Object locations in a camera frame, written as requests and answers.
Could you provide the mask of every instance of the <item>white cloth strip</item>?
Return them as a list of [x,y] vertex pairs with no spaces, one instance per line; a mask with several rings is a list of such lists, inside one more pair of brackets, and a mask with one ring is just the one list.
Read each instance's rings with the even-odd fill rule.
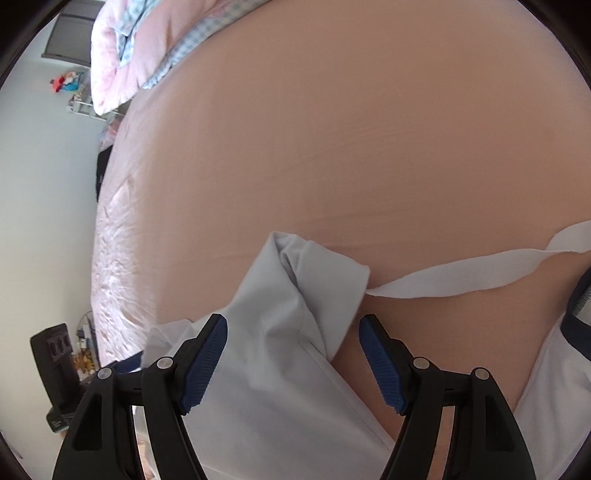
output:
[[552,237],[544,250],[520,248],[466,258],[413,272],[367,291],[374,297],[417,299],[453,297],[471,291],[504,287],[535,271],[556,254],[591,251],[591,220],[576,223]]

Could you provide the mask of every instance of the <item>bed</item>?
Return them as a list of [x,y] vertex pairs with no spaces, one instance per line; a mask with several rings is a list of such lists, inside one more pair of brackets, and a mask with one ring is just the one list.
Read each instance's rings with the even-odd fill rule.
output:
[[[371,286],[544,248],[591,218],[589,131],[581,72],[515,0],[272,0],[140,90],[121,125],[93,253],[101,361],[226,305],[272,231],[368,265]],[[557,255],[447,299],[367,297],[358,317],[440,368],[486,366],[514,406],[589,264]],[[395,437],[354,329],[333,366]]]

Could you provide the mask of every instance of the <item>bedding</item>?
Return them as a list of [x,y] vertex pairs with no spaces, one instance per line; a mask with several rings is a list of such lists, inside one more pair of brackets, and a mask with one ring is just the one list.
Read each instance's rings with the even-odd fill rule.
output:
[[[101,360],[228,304],[274,230],[368,265],[370,286],[543,249],[590,217],[589,131],[588,86],[516,1],[270,2],[138,92],[122,123],[93,253]],[[357,317],[440,368],[489,368],[514,406],[589,264],[561,254],[494,290],[366,297]],[[355,326],[332,364],[395,437]]]
[[108,0],[92,30],[95,111],[152,88],[207,38],[268,1]]

